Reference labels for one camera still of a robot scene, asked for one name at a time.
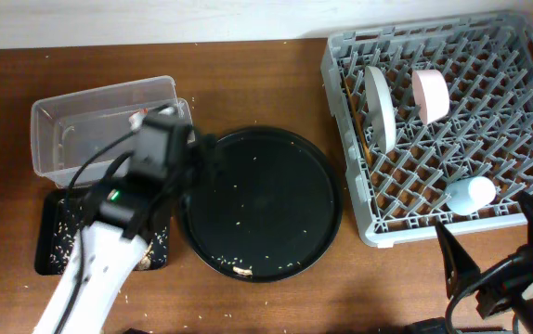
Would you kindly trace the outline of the wooden chopstick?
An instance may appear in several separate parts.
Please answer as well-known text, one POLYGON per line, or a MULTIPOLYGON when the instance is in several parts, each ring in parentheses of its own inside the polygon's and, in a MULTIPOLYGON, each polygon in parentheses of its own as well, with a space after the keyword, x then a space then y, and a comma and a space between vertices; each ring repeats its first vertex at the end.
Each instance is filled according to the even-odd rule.
POLYGON ((341 71, 341 77, 342 77, 342 80, 343 80, 344 89, 346 91, 346 96, 347 96, 347 100, 348 100, 348 103, 349 103, 349 108, 350 108, 350 111, 351 111, 351 115, 352 115, 352 117, 354 119, 355 128, 357 129, 357 136, 358 136, 359 142, 360 142, 360 144, 362 146, 362 150, 363 150, 363 154, 364 154, 365 160, 366 160, 368 166, 371 167, 371 165, 372 165, 372 156, 371 156, 370 150, 369 150, 369 148, 368 148, 368 146, 366 144, 365 136, 364 136, 363 129, 362 129, 362 126, 361 126, 361 123, 360 123, 360 118, 358 117, 358 113, 356 111, 356 106, 355 106, 355 103, 354 103, 354 100, 353 100, 352 92, 351 92, 351 89, 349 88, 348 82, 346 80, 346 77, 345 77, 343 71, 341 71))

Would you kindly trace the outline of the grey plate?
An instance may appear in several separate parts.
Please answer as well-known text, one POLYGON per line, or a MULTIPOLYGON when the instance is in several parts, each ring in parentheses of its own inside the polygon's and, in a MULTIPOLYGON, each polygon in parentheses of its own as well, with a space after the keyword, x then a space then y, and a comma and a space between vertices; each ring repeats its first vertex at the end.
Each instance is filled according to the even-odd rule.
POLYGON ((395 147, 397 126, 389 86, 382 71, 373 66, 365 69, 367 118, 373 128, 374 142, 384 154, 395 147))

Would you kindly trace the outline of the pink bowl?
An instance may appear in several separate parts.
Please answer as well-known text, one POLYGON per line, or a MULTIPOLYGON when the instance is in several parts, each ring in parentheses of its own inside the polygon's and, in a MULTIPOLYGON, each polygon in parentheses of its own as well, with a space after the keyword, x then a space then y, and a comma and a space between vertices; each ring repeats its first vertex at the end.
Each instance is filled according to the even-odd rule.
POLYGON ((438 121, 449 113, 449 90, 438 70, 419 70, 412 73, 412 92, 419 117, 424 125, 438 121))

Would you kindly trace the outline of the blue cup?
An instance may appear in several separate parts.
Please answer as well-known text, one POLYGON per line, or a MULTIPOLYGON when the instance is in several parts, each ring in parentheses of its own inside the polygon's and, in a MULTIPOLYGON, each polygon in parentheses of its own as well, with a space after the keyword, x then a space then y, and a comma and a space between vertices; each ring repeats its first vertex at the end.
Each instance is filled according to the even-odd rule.
POLYGON ((447 186, 448 208, 458 215, 469 215, 491 203, 497 196, 493 182, 485 176, 474 176, 447 186))

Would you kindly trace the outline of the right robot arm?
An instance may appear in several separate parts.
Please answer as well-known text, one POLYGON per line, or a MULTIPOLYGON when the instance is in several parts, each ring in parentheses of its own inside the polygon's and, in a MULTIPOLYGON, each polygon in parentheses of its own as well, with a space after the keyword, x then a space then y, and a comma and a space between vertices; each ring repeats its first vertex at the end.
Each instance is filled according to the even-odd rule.
POLYGON ((405 333, 457 333, 453 313, 472 295, 481 318, 513 311, 512 332, 524 327, 533 333, 533 196, 521 192, 518 204, 527 220, 527 243, 484 272, 446 227, 435 228, 444 261, 448 307, 443 317, 410 324, 405 333))

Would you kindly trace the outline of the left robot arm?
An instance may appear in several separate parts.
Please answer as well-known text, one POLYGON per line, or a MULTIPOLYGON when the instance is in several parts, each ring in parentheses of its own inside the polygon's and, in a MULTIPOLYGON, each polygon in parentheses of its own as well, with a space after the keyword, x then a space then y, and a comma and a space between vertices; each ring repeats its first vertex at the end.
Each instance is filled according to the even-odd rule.
POLYGON ((214 135, 157 111, 108 147, 127 139, 133 148, 79 205, 71 256, 36 333, 98 333, 154 237, 157 212, 218 168, 214 135))

